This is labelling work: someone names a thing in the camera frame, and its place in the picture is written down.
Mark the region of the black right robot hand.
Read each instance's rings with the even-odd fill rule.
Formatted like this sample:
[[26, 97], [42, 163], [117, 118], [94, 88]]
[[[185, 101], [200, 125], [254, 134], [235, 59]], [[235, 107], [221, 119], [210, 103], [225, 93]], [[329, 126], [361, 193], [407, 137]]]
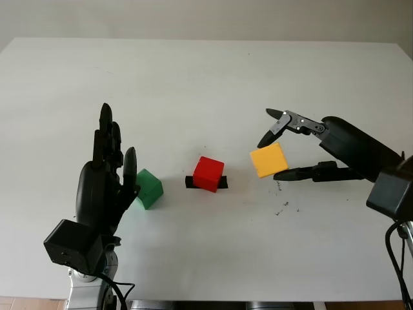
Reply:
[[262, 149], [275, 142], [284, 131], [289, 130], [320, 139], [319, 146], [346, 167], [339, 168], [334, 161], [321, 161], [313, 167], [287, 169], [274, 174], [276, 181], [314, 182], [368, 180], [375, 182], [379, 173], [387, 167], [396, 167], [405, 159], [378, 140], [369, 136], [349, 122], [335, 116], [324, 117], [320, 122], [289, 110], [266, 109], [276, 123], [258, 143]]

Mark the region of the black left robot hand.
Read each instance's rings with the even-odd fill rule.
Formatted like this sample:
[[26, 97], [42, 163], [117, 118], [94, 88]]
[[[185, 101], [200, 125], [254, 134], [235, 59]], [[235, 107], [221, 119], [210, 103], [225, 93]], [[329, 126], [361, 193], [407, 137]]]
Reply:
[[123, 214], [137, 198], [137, 158], [134, 147], [121, 151], [121, 131], [104, 103], [94, 132], [92, 160], [82, 168], [76, 196], [77, 222], [102, 235], [113, 235]]

